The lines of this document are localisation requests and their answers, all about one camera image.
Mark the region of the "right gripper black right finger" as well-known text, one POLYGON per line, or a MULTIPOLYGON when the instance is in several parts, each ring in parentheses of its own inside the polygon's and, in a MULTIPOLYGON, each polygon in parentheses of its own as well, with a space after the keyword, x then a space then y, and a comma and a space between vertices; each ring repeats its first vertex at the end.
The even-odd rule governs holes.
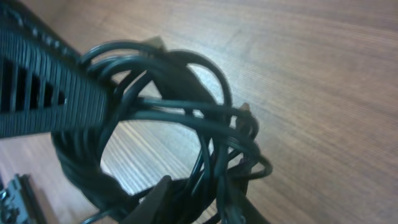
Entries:
MULTIPOLYGON (((175 191, 183 180, 172 180, 166 175, 146 192, 145 199, 119 224, 192 223, 202 213, 198 202, 184 200, 175 191)), ((231 185, 231 200, 224 207, 226 223, 269 224, 243 191, 231 185)))

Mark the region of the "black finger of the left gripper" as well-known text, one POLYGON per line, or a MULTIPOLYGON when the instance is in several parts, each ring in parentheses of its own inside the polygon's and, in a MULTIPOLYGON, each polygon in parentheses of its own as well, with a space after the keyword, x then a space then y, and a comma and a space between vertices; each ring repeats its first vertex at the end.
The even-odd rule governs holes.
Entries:
POLYGON ((170 95, 167 96, 167 99, 215 102, 211 93, 188 67, 190 64, 202 66, 217 78, 218 67, 213 62, 202 55, 189 51, 158 51, 155 53, 155 58, 162 61, 164 64, 162 68, 171 78, 170 81, 165 80, 165 86, 160 91, 162 95, 166 93, 170 95))

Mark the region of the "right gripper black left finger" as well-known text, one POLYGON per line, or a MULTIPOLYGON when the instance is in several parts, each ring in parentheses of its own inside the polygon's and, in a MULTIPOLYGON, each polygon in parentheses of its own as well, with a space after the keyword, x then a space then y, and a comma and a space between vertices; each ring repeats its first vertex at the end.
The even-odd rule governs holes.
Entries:
POLYGON ((1 1, 1 137, 99 126, 109 90, 20 1, 1 1))

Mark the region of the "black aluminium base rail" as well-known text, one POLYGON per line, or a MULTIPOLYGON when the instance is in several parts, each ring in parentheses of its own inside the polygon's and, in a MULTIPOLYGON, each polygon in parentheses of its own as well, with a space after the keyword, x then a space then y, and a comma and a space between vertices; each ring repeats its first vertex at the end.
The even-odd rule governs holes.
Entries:
POLYGON ((29 178, 16 174, 7 185, 1 180, 1 224, 47 224, 29 178))

